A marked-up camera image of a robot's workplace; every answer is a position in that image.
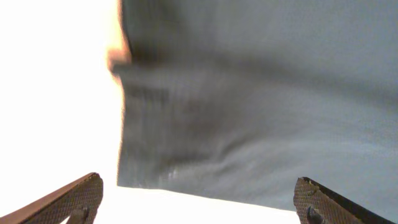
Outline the textured left gripper left finger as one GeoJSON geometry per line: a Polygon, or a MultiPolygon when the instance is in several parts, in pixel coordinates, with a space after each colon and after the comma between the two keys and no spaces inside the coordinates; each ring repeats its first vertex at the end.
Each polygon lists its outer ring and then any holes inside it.
{"type": "Polygon", "coordinates": [[[103,180],[92,172],[1,217],[1,224],[93,224],[102,199],[103,180]]]}

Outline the textured left gripper right finger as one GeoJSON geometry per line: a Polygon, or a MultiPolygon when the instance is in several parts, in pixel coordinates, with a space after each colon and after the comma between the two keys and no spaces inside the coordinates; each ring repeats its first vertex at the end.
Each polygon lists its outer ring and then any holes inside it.
{"type": "Polygon", "coordinates": [[[301,224],[394,224],[308,177],[297,179],[293,201],[301,224]]]}

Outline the black t-shirt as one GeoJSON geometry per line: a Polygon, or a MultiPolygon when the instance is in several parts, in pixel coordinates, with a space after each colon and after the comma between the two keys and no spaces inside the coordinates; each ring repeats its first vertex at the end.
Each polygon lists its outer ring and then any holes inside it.
{"type": "Polygon", "coordinates": [[[397,220],[397,2],[128,0],[121,187],[397,220]]]}

